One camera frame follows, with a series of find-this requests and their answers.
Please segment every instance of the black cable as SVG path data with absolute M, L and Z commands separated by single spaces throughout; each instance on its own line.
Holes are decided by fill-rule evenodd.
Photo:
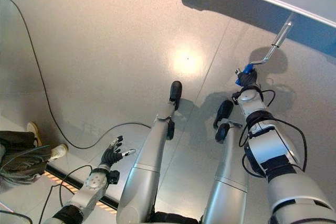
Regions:
M 50 187 L 50 191 L 49 191 L 49 193 L 48 193 L 48 196 L 47 196 L 47 199 L 46 199 L 46 201 L 44 202 L 44 205 L 43 205 L 43 209 L 42 209 L 42 212 L 41 212 L 41 215 L 40 215 L 40 220 L 38 221 L 38 224 L 41 224 L 41 221 L 42 221 L 42 217 L 43 217 L 43 213 L 44 213 L 44 210 L 46 209 L 46 206 L 47 206 L 47 203 L 48 203 L 48 200 L 49 200 L 49 197 L 50 197 L 50 194 L 51 194 L 51 192 L 52 192 L 52 190 L 53 190 L 53 188 L 54 187 L 64 187 L 64 188 L 66 188 L 69 192 L 71 192 L 72 194 L 74 194 L 74 192 L 72 192 L 68 187 L 66 187 L 65 185 L 61 185 L 61 184 L 58 184 L 58 185 L 54 185 L 54 186 L 51 186 Z
M 305 134 L 302 132 L 302 130 L 300 130 L 298 127 L 284 121 L 284 120 L 281 120 L 281 119 L 277 119 L 277 118 L 265 118 L 265 120 L 273 120 L 273 121 L 277 121 L 277 122 L 280 122 L 280 123 L 283 123 L 285 125 L 288 125 L 290 127 L 292 127 L 293 129 L 297 130 L 300 134 L 301 134 L 301 137 L 302 137 L 302 141 L 303 141 L 303 149 L 304 149 L 304 160 L 303 160 L 303 166 L 302 166 L 302 171 L 305 172 L 306 171 L 306 167 L 307 167 L 307 160 L 308 160 L 308 148 L 307 148 L 307 141 L 306 141 L 306 137 L 305 137 Z
M 241 159 L 241 164 L 243 165 L 244 170 L 245 170 L 249 175 L 251 175 L 251 176 L 253 176 L 253 177 L 256 177 L 256 178 L 263 178 L 262 176 L 260 176 L 260 175 L 258 175 L 258 174 L 254 174 L 254 173 L 250 172 L 250 171 L 246 168 L 245 163 L 244 163 L 244 161 L 245 161 L 245 157 L 246 157 L 246 154 L 244 154 L 244 155 L 243 155 L 243 158 Z
M 28 216 L 25 216 L 25 215 L 22 215 L 22 214 L 18 214 L 17 212 L 10 212 L 10 211 L 5 211 L 5 210 L 0 210 L 0 213 L 22 217 L 22 218 L 25 218 L 26 220 L 28 220 L 30 224 L 33 224 L 32 219 L 30 219 Z
M 264 93 L 264 92 L 272 92 L 273 93 L 273 97 L 272 97 L 271 101 L 267 105 L 267 107 L 269 107 L 272 104 L 272 102 L 274 101 L 276 93 L 275 93 L 275 91 L 273 89 L 263 90 L 262 93 Z
M 83 165 L 83 166 L 81 166 L 81 167 L 79 167 L 79 168 L 73 170 L 71 173 L 68 173 L 68 174 L 64 177 L 64 179 L 62 179 L 60 185 L 62 186 L 64 180 L 66 180 L 72 173 L 74 173 L 74 172 L 76 172 L 76 171 L 78 171 L 79 169 L 82 169 L 82 168 L 84 168 L 84 167 L 90 167 L 90 168 L 91 168 L 91 171 L 92 171 L 92 166 L 91 166 L 91 165 Z M 61 195 L 61 187 L 59 187 L 58 196 L 59 196 L 59 202 L 60 202 L 61 206 L 63 207 L 62 195 Z
M 240 135 L 239 143 L 238 143 L 238 144 L 239 144 L 239 147 L 243 147 L 243 146 L 245 145 L 247 139 L 248 139 L 248 136 L 247 136 L 246 139 L 245 139 L 245 141 L 244 141 L 244 143 L 241 144 L 241 140 L 243 139 L 243 135 L 244 135 L 244 133 L 245 133 L 245 131 L 246 131 L 246 128 L 247 128 L 247 124 L 245 125 L 245 127 L 244 127 L 244 129 L 243 129 L 243 132 L 242 132 L 241 135 Z
M 33 54 L 34 54 L 34 57 L 35 57 L 35 61 L 36 61 L 36 65 L 37 65 L 37 68 L 38 68 L 38 72 L 40 74 L 40 77 L 41 77 L 41 81 L 42 81 L 42 85 L 43 85 L 43 89 L 44 89 L 44 93 L 46 95 L 46 98 L 47 98 L 47 103 L 48 103 L 48 107 L 49 107 L 49 112 L 50 112 L 50 115 L 54 121 L 54 123 L 56 124 L 56 127 L 58 128 L 59 132 L 61 133 L 61 135 L 64 137 L 64 139 L 70 144 L 72 145 L 73 147 L 77 148 L 77 149 L 81 149 L 81 150 L 85 150 L 85 149 L 89 149 L 89 148 L 92 148 L 94 147 L 96 144 L 98 144 L 98 142 L 108 133 L 110 132 L 111 130 L 115 129 L 116 127 L 120 127 L 120 126 L 123 126 L 123 125 L 128 125 L 128 124 L 136 124 L 136 125 L 142 125 L 142 126 L 145 126 L 147 128 L 151 128 L 150 126 L 146 125 L 146 124 L 143 124 L 143 123 L 138 123 L 138 122 L 130 122 L 130 123 L 121 123 L 121 124 L 118 124 L 112 128 L 110 128 L 109 130 L 107 130 L 94 144 L 88 146 L 88 147 L 80 147 L 80 146 L 77 146 L 75 144 L 73 144 L 70 140 L 67 139 L 67 137 L 64 135 L 63 131 L 61 130 L 60 126 L 58 125 L 56 119 L 55 119 L 55 116 L 51 110 L 51 106 L 50 106 L 50 101 L 49 101 L 49 96 L 48 96 L 48 93 L 47 93 L 47 89 L 46 89 L 46 85 L 45 85 L 45 82 L 44 82 L 44 79 L 43 79 L 43 76 L 42 76 L 42 72 L 41 72 L 41 68 L 40 68 L 40 64 L 38 63 L 38 59 L 37 59 L 37 56 L 36 56 L 36 52 L 35 52 L 35 48 L 34 48 L 34 44 L 33 44 L 33 41 L 32 41 L 32 37 L 30 35 L 30 32 L 28 30 L 28 26 L 27 26 L 27 23 L 26 23 L 26 20 L 25 18 L 23 17 L 23 14 L 20 10 L 20 8 L 17 6 L 17 4 L 15 4 L 15 2 L 13 0 L 8 0 L 10 1 L 15 7 L 16 9 L 18 10 L 18 12 L 20 13 L 20 16 L 23 20 L 23 23 L 26 27 L 26 31 L 27 31 L 27 34 L 28 34 L 28 38 L 29 38 L 29 42 L 30 42 L 30 45 L 32 46 L 32 50 L 33 50 Z

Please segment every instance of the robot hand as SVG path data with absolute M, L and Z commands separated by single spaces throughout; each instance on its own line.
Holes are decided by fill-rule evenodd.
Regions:
M 110 184 L 117 184 L 119 172 L 110 171 L 111 166 L 125 156 L 135 153 L 130 149 L 120 153 L 123 138 L 117 137 L 102 155 L 100 165 L 93 169 L 82 188 L 45 224 L 81 224 L 92 213 L 98 200 L 106 193 Z

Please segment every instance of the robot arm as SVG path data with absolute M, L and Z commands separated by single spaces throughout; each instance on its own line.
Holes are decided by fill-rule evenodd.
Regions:
M 96 203 L 105 195 L 110 184 L 117 184 L 119 172 L 111 166 L 124 156 L 135 153 L 134 149 L 119 153 L 122 136 L 116 138 L 104 152 L 101 163 L 86 179 L 82 188 L 45 224 L 81 224 L 94 210 Z
M 336 214 L 318 185 L 299 166 L 299 156 L 263 102 L 257 73 L 238 74 L 242 90 L 233 95 L 248 129 L 245 154 L 252 169 L 267 179 L 269 224 L 336 223 Z

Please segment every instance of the gray floor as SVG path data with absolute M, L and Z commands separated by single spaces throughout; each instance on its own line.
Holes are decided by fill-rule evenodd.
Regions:
M 259 0 L 15 1 L 26 17 L 56 120 L 79 146 L 122 122 L 150 125 L 171 82 L 182 82 L 156 208 L 199 218 L 222 151 L 212 129 L 217 108 L 238 89 L 234 70 L 266 54 L 289 12 Z M 24 130 L 35 121 L 46 143 L 65 142 L 48 112 L 23 23 L 4 0 L 0 28 L 0 129 Z M 335 37 L 335 29 L 299 17 L 282 48 L 258 67 L 263 88 L 277 92 L 272 113 L 305 132 L 307 173 L 334 206 Z M 243 121 L 239 108 L 232 117 Z M 300 136 L 284 128 L 302 150 Z M 141 126 L 120 127 L 90 150 L 70 147 L 68 157 L 54 165 L 64 171 L 97 165 L 114 137 L 122 134 L 125 149 L 139 150 L 147 133 Z M 115 166 L 121 179 L 108 191 L 115 199 L 135 158 Z M 264 181 L 250 178 L 245 223 L 268 220 L 265 189 Z

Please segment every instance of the person's foot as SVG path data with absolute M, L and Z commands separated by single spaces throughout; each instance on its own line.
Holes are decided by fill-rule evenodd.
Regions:
M 38 132 L 38 128 L 37 125 L 34 122 L 29 122 L 27 124 L 27 132 L 33 132 L 35 139 L 37 141 L 37 147 L 42 146 L 42 142 L 41 142 L 41 138 L 40 138 L 40 134 Z
M 51 150 L 51 157 L 49 161 L 53 161 L 60 157 L 65 156 L 68 153 L 68 147 L 66 144 L 60 144 Z

